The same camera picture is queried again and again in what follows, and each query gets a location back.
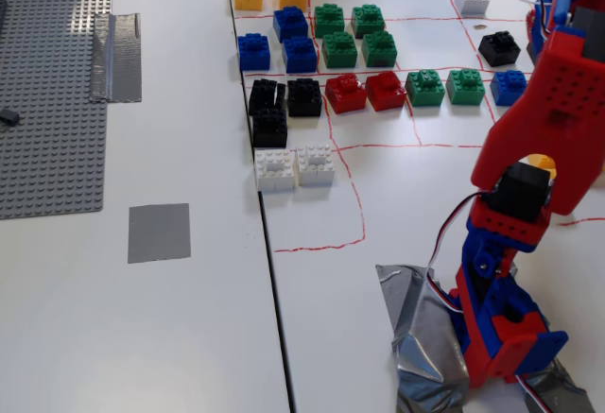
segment blue lego brick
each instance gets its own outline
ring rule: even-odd
[[[490,88],[496,106],[512,106],[526,90],[527,80],[520,71],[496,73]]]
[[[237,37],[239,45],[239,69],[268,70],[271,65],[271,54],[268,50],[268,39],[260,33],[247,33]]]
[[[313,40],[292,37],[284,40],[285,71],[292,73],[314,73],[318,64],[318,53]]]
[[[273,28],[280,43],[292,37],[306,37],[309,24],[298,7],[284,7],[273,14]]]

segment black lego brick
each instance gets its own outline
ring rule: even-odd
[[[10,109],[4,108],[0,111],[0,123],[14,127],[19,123],[21,117],[18,112],[11,111]]]
[[[257,79],[254,81],[248,103],[248,115],[250,117],[254,117],[262,109],[274,106],[276,86],[277,82],[274,80]]]
[[[290,117],[319,117],[321,115],[320,84],[311,78],[287,82],[287,108]]]
[[[490,66],[502,66],[515,63],[521,54],[521,48],[509,32],[496,32],[483,37],[479,52]]]
[[[287,125],[285,110],[262,109],[252,118],[252,145],[254,148],[285,148]]]

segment red lego piece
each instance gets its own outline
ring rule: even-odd
[[[605,163],[605,63],[584,58],[584,42],[550,34],[526,91],[488,134],[471,177],[475,186],[492,191],[508,166],[540,153],[557,166],[549,210],[574,211]]]
[[[325,94],[335,113],[357,111],[366,107],[368,94],[353,73],[328,79]]]
[[[478,197],[473,203],[470,218],[477,229],[496,232],[526,245],[537,246],[548,229],[550,215],[550,209],[542,207],[535,222],[526,222],[491,210],[487,202]]]
[[[406,102],[406,89],[392,71],[368,77],[366,90],[368,98],[377,112],[394,108],[401,109]]]

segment white tabletop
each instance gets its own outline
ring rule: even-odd
[[[143,102],[110,105],[102,212],[0,222],[0,411],[287,411],[228,2],[113,0]],[[165,203],[192,257],[128,265],[129,207]]]
[[[517,0],[492,0],[486,19],[463,24],[450,0],[312,0],[311,13],[324,3],[343,7],[345,18],[353,6],[378,5],[398,48],[401,80],[407,70],[421,68],[440,69],[442,79],[451,69],[481,69],[469,37],[478,47],[484,35],[500,30],[510,31],[523,48],[514,69],[527,78],[533,71],[525,51],[529,6]],[[265,0],[261,13],[236,13],[238,35],[260,32],[271,46],[271,70],[246,73],[248,92],[256,78],[295,78],[284,74],[270,18],[276,8],[277,0]],[[489,86],[494,69],[482,61]],[[319,74],[311,77],[323,85],[345,71],[351,70],[327,70],[321,56]],[[364,82],[368,69],[361,55],[354,71]],[[413,117],[408,108],[375,112],[369,103],[363,112],[328,110],[329,118],[324,113],[319,121],[288,119],[288,148],[324,141],[340,148],[334,186],[264,194],[294,397],[299,413],[391,413],[397,390],[392,329],[374,266],[428,262],[440,225],[474,192],[470,175],[480,146],[506,108],[497,108],[488,90],[480,107],[452,107],[446,97],[439,110],[417,108]],[[551,328],[570,335],[561,360],[597,409],[605,404],[605,222],[557,224],[605,216],[604,198],[602,189],[591,189],[574,216],[553,218],[535,253],[517,258],[519,284]],[[447,288],[460,264],[464,223],[461,217],[449,231],[436,263]],[[526,408],[518,386],[496,382],[472,392],[464,411]]]

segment duct tape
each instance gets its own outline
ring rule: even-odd
[[[91,101],[134,103],[141,96],[141,16],[96,14]]]
[[[376,270],[395,334],[397,411],[461,413],[468,371],[449,314],[424,283],[424,268]]]

